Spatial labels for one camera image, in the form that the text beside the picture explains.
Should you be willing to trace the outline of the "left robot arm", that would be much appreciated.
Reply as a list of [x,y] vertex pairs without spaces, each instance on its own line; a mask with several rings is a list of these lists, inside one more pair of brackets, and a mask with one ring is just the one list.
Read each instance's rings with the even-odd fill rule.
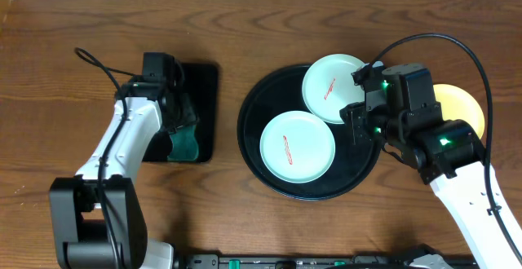
[[148,237],[135,180],[154,136],[197,121],[185,90],[135,83],[90,159],[57,178],[49,201],[62,268],[172,268],[173,245]]

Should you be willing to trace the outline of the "green sponge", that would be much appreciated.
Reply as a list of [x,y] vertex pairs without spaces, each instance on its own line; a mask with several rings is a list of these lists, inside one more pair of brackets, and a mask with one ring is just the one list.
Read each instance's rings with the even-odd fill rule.
[[199,157],[199,144],[196,138],[196,126],[185,126],[170,133],[172,149],[167,156],[168,161],[194,162]]

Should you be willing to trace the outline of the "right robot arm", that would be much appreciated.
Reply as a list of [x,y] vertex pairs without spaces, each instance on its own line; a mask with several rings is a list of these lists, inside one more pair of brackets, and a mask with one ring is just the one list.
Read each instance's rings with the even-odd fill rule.
[[481,268],[521,266],[521,227],[507,206],[485,146],[464,120],[445,120],[421,64],[367,64],[352,73],[361,102],[340,112],[352,144],[396,148],[450,212]]

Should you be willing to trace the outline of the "light blue plate bottom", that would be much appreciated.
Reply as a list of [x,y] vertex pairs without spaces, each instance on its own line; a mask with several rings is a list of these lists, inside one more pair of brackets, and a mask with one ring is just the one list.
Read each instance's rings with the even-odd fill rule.
[[263,129],[259,151],[266,168],[287,183],[310,183],[334,161],[334,135],[319,117],[288,111],[274,117]]

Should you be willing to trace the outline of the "yellow plate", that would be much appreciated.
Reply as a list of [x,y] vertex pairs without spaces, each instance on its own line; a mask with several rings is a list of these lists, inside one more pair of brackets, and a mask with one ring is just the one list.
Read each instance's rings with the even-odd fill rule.
[[481,139],[485,130],[485,118],[476,99],[464,89],[450,84],[436,84],[433,88],[443,119],[465,121]]

